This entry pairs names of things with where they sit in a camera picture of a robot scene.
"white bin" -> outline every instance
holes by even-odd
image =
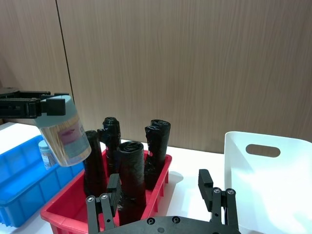
[[[250,144],[276,147],[280,155],[249,154]],[[312,143],[228,132],[224,155],[225,187],[236,190],[242,234],[312,233]]]

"wooden wall panel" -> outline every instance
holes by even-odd
[[[86,129],[222,152],[240,130],[312,140],[311,0],[58,0]]]
[[[0,0],[0,82],[72,94],[55,0]]]

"blue plastic crate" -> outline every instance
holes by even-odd
[[[36,136],[0,155],[0,223],[20,227],[82,169],[54,165],[46,170]]]

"jar lid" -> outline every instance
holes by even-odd
[[[40,141],[38,143],[38,146],[40,149],[43,149],[43,150],[49,149],[49,146],[48,146],[47,142],[45,142],[45,140]]]

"black garbage bag roll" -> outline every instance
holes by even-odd
[[[91,153],[83,161],[83,189],[86,197],[100,196],[106,192],[107,182],[98,133],[92,130],[86,131],[86,135],[91,146]]]
[[[103,122],[103,129],[98,129],[100,140],[106,145],[106,164],[108,177],[118,173],[119,159],[116,155],[120,144],[120,125],[115,117],[106,117]]]
[[[148,190],[154,189],[165,164],[170,127],[169,122],[160,119],[152,120],[151,126],[145,127],[149,152],[145,160],[144,180]]]
[[[143,145],[135,141],[122,143],[117,154],[121,180],[121,198],[117,208],[119,224],[124,225],[140,220],[146,207]]]

